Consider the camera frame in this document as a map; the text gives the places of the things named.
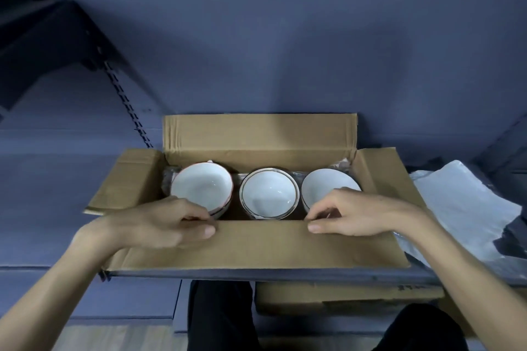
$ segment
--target hand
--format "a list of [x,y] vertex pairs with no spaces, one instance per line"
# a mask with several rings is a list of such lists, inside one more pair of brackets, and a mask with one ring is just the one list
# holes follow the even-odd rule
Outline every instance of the hand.
[[72,243],[79,236],[95,233],[100,237],[103,231],[102,234],[111,234],[116,249],[175,247],[182,242],[208,239],[215,233],[212,221],[185,224],[182,220],[211,219],[206,208],[170,196],[97,218],[81,228]]
[[[327,218],[333,216],[335,210],[340,217]],[[332,190],[313,204],[306,220],[310,221],[308,230],[312,233],[369,236],[402,231],[406,221],[421,215],[426,214],[409,202],[343,187]]]

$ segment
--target person's left hand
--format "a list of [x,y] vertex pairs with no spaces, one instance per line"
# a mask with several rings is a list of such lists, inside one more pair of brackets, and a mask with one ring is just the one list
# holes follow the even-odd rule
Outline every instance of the person's left hand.
[[[185,225],[182,220],[211,221]],[[111,234],[117,249],[175,247],[182,242],[208,239],[215,233],[206,208],[175,196],[97,218],[81,228],[72,242],[84,234],[100,235],[101,230]]]

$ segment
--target bowl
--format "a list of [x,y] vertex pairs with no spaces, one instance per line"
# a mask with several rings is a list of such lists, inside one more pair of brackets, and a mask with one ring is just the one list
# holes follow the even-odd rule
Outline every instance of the bowl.
[[299,200],[297,182],[277,168],[253,171],[240,186],[241,206],[254,219],[284,219],[295,210]]
[[333,189],[349,187],[360,190],[353,178],[336,169],[323,168],[310,172],[302,182],[302,205],[306,212],[314,203],[322,200]]
[[198,162],[183,169],[172,182],[170,194],[186,198],[218,219],[229,208],[234,184],[230,173],[214,162]]

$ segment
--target forearm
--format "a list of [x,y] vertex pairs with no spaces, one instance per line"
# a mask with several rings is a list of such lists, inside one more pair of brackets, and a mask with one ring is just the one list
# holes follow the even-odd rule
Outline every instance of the forearm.
[[51,350],[112,251],[97,239],[76,237],[61,259],[0,319],[2,349]]
[[490,350],[527,349],[527,304],[438,223],[401,228],[425,256],[480,340]]

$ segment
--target person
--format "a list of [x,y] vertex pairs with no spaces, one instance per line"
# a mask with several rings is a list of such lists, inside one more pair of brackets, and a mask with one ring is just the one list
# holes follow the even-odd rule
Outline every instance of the person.
[[[339,217],[323,218],[328,211]],[[183,219],[202,224],[181,226]],[[161,201],[99,217],[82,227],[59,261],[0,319],[3,351],[51,350],[99,268],[121,248],[175,247],[206,240],[215,228],[205,208]],[[421,251],[475,333],[490,351],[527,349],[527,305],[430,215],[405,201],[347,188],[333,190],[306,217],[315,234],[368,236],[397,231]],[[194,281],[189,298],[189,351],[259,349],[247,282]],[[426,304],[406,307],[378,351],[467,350],[459,326]]]

